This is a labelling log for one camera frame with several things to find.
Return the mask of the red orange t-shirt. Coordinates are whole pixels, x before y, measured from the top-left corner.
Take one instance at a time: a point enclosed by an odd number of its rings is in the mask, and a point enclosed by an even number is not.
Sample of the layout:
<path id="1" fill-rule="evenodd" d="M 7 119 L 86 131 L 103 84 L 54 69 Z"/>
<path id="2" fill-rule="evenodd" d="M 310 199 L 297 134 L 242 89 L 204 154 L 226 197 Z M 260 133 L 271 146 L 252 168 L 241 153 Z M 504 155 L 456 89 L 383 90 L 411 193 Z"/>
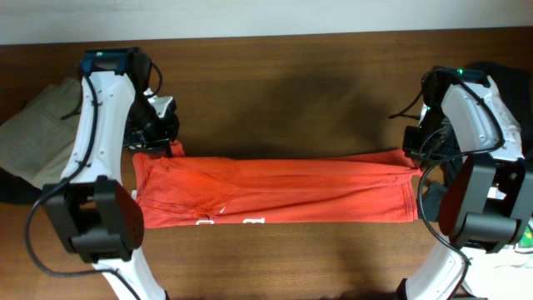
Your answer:
<path id="1" fill-rule="evenodd" d="M 410 223 L 411 180 L 402 150 L 315 159 L 132 158 L 146 228 L 264 223 Z"/>

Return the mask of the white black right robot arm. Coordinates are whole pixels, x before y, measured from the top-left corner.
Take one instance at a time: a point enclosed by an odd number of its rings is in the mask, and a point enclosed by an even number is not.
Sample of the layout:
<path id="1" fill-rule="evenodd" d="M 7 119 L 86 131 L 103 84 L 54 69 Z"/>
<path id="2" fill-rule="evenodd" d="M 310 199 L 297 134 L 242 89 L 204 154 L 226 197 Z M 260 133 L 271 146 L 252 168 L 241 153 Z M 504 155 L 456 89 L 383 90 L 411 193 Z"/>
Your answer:
<path id="1" fill-rule="evenodd" d="M 417 188 L 421 219 L 436 245 L 424 264 L 396 290 L 399 299 L 455 299 L 465 289 L 482 299 L 500 287 L 532 230 L 532 100 L 528 72 L 495 62 L 466 68 L 435 66 L 421 78 L 416 124 L 404 131 L 404 154 L 424 174 L 444 168 L 446 190 L 431 199 Z"/>

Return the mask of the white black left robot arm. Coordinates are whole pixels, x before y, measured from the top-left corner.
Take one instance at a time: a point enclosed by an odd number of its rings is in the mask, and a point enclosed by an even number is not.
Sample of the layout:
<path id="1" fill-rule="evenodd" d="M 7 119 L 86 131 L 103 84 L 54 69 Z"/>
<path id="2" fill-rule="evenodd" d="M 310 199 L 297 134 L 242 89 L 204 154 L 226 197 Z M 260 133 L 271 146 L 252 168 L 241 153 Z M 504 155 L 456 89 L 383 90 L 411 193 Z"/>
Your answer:
<path id="1" fill-rule="evenodd" d="M 32 244 L 34 263 L 57 278 L 102 274 L 120 299 L 166 299 L 142 252 L 142 210 L 122 185 L 122 150 L 172 155 L 180 127 L 173 97 L 149 88 L 158 66 L 139 47 L 100 48 L 80 64 L 81 116 L 72 153 L 59 182 L 46 184 L 35 207 L 47 214 L 68 253 L 91 269 L 46 267 Z"/>

